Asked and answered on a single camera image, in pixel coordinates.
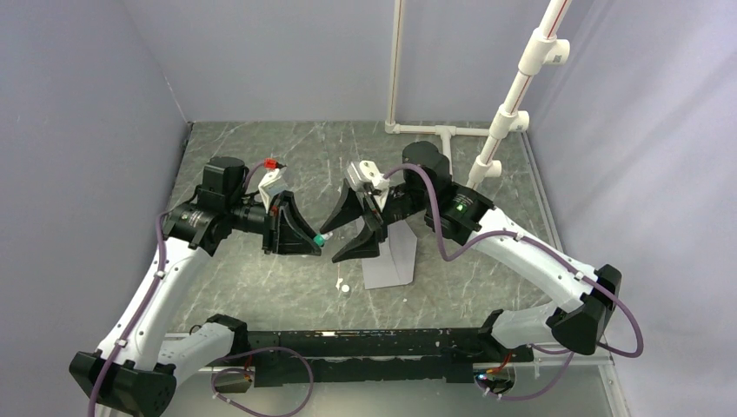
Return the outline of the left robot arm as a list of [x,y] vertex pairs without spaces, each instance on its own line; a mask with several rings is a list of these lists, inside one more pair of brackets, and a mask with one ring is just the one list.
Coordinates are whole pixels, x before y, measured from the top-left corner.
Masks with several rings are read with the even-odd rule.
[[164,339],[177,309],[203,267],[233,232],[259,235],[267,255],[313,255],[322,250],[283,180],[284,164],[266,159],[255,192],[241,159],[215,156],[193,195],[155,222],[156,254],[116,325],[92,352],[77,353],[70,374],[98,406],[159,416],[176,388],[213,361],[236,365],[253,350],[246,322],[216,314],[172,344]]

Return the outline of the green glue stick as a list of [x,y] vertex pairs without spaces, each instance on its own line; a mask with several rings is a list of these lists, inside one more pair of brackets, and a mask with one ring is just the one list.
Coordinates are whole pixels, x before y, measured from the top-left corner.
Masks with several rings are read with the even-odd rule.
[[316,244],[316,245],[317,245],[317,246],[318,246],[319,248],[322,248],[322,247],[324,247],[324,246],[325,246],[326,242],[327,242],[328,240],[330,240],[330,239],[331,239],[331,237],[332,237],[332,236],[333,236],[333,233],[332,233],[332,232],[328,232],[327,234],[317,234],[317,235],[316,235],[316,236],[315,236],[315,237],[313,238],[313,241],[314,241],[314,243],[315,243],[315,244]]

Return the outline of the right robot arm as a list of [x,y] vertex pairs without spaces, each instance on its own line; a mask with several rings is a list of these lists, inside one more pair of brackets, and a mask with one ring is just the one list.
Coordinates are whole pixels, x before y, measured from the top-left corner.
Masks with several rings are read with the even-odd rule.
[[347,167],[341,194],[323,234],[361,219],[357,237],[332,258],[334,263],[376,258],[390,225],[418,213],[435,232],[439,244],[450,240],[459,249],[453,261],[470,249],[495,258],[542,290],[550,302],[518,311],[495,310],[480,329],[479,349],[491,361],[525,345],[556,343],[570,352],[591,355],[616,308],[613,301],[621,273],[606,264],[594,268],[551,247],[509,218],[478,191],[455,182],[449,159],[431,142],[413,142],[395,168],[403,181],[389,182],[372,161]]

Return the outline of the grey envelope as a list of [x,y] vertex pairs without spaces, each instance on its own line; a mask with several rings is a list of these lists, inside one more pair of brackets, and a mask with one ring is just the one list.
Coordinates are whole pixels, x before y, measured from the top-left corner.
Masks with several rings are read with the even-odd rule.
[[388,227],[388,238],[379,245],[380,255],[362,260],[364,288],[406,286],[414,281],[417,236],[406,221]]

